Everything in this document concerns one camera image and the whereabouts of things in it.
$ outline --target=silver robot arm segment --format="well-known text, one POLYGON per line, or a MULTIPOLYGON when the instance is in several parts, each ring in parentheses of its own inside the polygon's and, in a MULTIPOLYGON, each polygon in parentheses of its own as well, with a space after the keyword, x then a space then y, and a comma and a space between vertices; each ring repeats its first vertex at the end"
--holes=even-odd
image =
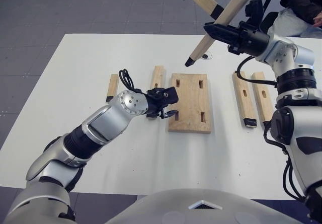
POLYGON ((27 172, 27 188, 14 200, 5 223, 75 223, 68 192, 92 155, 119 136, 132 118, 169 117, 165 107, 178 101, 175 88, 144 93, 125 90, 71 133, 53 140, 27 172))

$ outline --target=vent grille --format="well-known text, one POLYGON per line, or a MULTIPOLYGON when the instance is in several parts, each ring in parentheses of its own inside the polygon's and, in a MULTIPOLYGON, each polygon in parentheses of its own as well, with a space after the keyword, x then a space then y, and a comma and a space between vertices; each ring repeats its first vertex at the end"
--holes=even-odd
POLYGON ((201 210, 201 209, 219 209, 222 210, 222 207, 213 203, 210 203, 206 200, 199 200, 188 207, 190 210, 201 210))
POLYGON ((201 204, 201 205, 195 207, 194 209, 214 209, 214 208, 209 205, 201 204))

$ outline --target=dark jacket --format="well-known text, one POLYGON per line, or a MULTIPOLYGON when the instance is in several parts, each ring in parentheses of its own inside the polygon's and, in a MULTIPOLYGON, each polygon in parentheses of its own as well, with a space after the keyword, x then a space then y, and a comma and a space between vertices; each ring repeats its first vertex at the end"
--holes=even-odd
POLYGON ((294 13, 309 24, 322 10, 322 0, 289 0, 288 5, 294 13))

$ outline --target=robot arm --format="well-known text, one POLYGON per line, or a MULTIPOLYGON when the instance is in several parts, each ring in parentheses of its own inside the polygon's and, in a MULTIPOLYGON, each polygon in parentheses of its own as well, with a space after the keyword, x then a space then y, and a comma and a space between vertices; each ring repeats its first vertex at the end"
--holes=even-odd
POLYGON ((229 52, 252 56, 239 65, 238 77, 242 78, 238 75, 241 66, 252 58, 272 68, 276 82, 242 79, 277 88, 277 110, 266 126, 264 138, 289 157, 283 175, 284 190, 309 208, 312 219, 322 222, 322 93, 316 88, 314 53, 290 39, 264 34, 251 22, 240 22, 238 28, 206 24, 204 29, 212 38, 229 44, 229 52), (269 129, 275 141, 267 139, 269 129), (293 184, 293 170, 304 196, 293 184), (287 172, 295 195, 286 188, 287 172))
POLYGON ((166 118, 175 114, 166 112, 168 104, 178 101, 174 87, 154 88, 147 94, 130 89, 133 91, 121 92, 71 133, 45 148, 29 168, 27 188, 14 200, 5 223, 75 223, 68 192, 92 155, 119 136, 136 116, 166 118))

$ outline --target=jeans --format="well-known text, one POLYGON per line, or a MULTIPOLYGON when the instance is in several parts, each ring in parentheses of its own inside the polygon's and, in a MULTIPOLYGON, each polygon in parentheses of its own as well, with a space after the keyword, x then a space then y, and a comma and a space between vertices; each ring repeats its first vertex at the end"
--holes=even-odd
POLYGON ((322 29, 315 28, 295 15, 292 9, 286 8, 278 13, 268 33, 282 37, 302 37, 322 39, 322 29))

